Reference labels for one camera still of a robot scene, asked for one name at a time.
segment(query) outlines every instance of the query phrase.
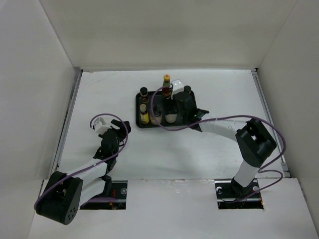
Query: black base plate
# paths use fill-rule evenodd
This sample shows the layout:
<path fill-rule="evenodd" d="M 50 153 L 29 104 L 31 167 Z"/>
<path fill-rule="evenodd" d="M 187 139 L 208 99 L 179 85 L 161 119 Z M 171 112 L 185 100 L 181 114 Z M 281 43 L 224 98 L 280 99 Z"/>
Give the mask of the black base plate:
<path fill-rule="evenodd" d="M 116 198 L 116 203 L 87 203 L 81 210 L 123 210 L 126 209 L 126 194 L 121 193 L 122 188 L 128 188 L 127 181 L 113 181 L 109 198 Z"/>
<path fill-rule="evenodd" d="M 240 198 L 244 198 L 245 196 L 248 196 L 249 194 L 253 193 L 253 188 L 255 186 L 259 187 L 258 182 L 252 182 L 249 185 L 247 195 L 241 196 Z M 231 201 L 240 199 L 232 190 L 231 182 L 216 182 L 215 189 L 217 190 L 218 187 L 222 188 L 219 191 L 219 193 L 216 192 L 217 205 L 219 209 L 264 209 L 260 193 L 251 196 L 247 201 L 231 203 Z"/>

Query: white floor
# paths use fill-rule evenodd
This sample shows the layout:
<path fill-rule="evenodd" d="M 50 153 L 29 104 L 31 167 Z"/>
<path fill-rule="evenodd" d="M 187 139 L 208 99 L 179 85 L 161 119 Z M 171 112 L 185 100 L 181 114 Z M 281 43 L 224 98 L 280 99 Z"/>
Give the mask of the white floor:
<path fill-rule="evenodd" d="M 297 179 L 285 178 L 263 191 L 264 210 L 219 210 L 210 179 L 235 175 L 242 162 L 238 145 L 191 129 L 137 128 L 135 95 L 142 86 L 159 88 L 164 74 L 190 85 L 197 106 L 218 117 L 266 119 L 249 70 L 84 73 L 59 171 L 89 161 L 100 146 L 101 139 L 89 128 L 91 117 L 112 113 L 129 120 L 127 148 L 110 173 L 113 180 L 129 180 L 127 209 L 80 210 L 68 226 L 35 215 L 29 239 L 318 239 Z M 282 171 L 280 161 L 269 168 Z M 262 187 L 274 179 L 258 181 Z"/>
<path fill-rule="evenodd" d="M 219 210 L 212 180 L 130 180 L 126 210 L 80 210 L 68 226 L 36 214 L 29 239 L 318 239 L 297 179 L 262 198 L 264 210 Z"/>
<path fill-rule="evenodd" d="M 217 117 L 247 114 L 266 119 L 250 70 L 85 72 L 59 170 L 72 170 L 92 158 L 101 139 L 89 128 L 89 121 L 99 113 L 112 113 L 129 120 L 132 127 L 128 145 L 110 173 L 114 180 L 232 178 L 242 162 L 235 142 L 191 129 L 167 132 L 136 126 L 136 94 L 143 86 L 149 91 L 159 88 L 164 74 L 190 85 L 197 106 Z M 278 154 L 276 150 L 269 160 Z M 280 161 L 269 169 L 282 171 Z M 257 177 L 278 175 L 268 173 Z"/>

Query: black bottle cap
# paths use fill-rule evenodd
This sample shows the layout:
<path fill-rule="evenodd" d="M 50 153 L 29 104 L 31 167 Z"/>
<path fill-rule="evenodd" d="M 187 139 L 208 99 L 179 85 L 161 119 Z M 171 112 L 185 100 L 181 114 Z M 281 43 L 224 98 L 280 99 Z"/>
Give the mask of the black bottle cap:
<path fill-rule="evenodd" d="M 190 90 L 191 90 L 191 87 L 190 86 L 184 86 L 184 91 L 186 91 L 186 92 L 190 92 Z"/>
<path fill-rule="evenodd" d="M 146 88 L 146 87 L 142 87 L 141 89 L 140 89 L 140 92 L 141 92 L 141 94 L 144 96 L 144 95 L 147 95 L 148 94 L 148 89 Z"/>

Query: white wall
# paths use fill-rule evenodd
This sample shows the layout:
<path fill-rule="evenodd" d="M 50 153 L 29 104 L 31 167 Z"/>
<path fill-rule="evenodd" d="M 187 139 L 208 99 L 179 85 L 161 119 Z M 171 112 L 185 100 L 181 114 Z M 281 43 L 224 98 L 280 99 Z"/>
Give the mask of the white wall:
<path fill-rule="evenodd" d="M 74 79 L 38 0 L 0 0 L 0 238 L 26 238 Z"/>
<path fill-rule="evenodd" d="M 299 0 L 258 70 L 319 230 L 319 1 Z"/>
<path fill-rule="evenodd" d="M 74 66 L 259 66 L 297 0 L 41 0 Z"/>

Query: black container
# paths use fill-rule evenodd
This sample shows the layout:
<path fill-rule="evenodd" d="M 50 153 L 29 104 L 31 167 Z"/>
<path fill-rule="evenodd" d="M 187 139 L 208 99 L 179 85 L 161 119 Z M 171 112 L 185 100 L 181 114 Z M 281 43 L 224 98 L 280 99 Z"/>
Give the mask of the black container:
<path fill-rule="evenodd" d="M 151 114 L 151 97 L 154 94 L 154 92 L 155 91 L 149 91 L 149 94 L 148 94 L 149 102 L 146 103 L 146 107 L 148 109 L 149 114 Z M 194 92 L 191 91 L 190 95 L 192 96 L 192 98 L 194 100 L 194 103 L 196 104 Z M 166 120 L 165 120 L 165 115 L 166 115 L 165 114 L 165 107 L 164 107 L 164 102 L 163 102 L 164 100 L 165 99 L 163 98 L 163 96 L 161 94 L 161 91 L 159 91 L 155 95 L 154 102 L 153 102 L 154 105 L 159 105 L 163 109 L 161 125 L 166 126 L 166 127 L 170 127 L 170 126 L 185 126 L 186 124 L 183 123 L 181 115 L 179 115 L 178 113 L 177 113 L 177 119 L 176 119 L 176 121 L 174 123 L 166 122 Z M 136 122 L 136 125 L 139 128 L 158 128 L 159 127 L 158 125 L 153 125 L 153 124 L 151 124 L 151 122 L 149 122 L 147 124 L 143 124 L 141 122 L 141 117 L 140 117 L 140 105 L 141 104 L 144 104 L 144 103 L 142 102 L 141 94 L 138 93 L 136 95 L 136 97 L 135 97 L 135 122 Z"/>

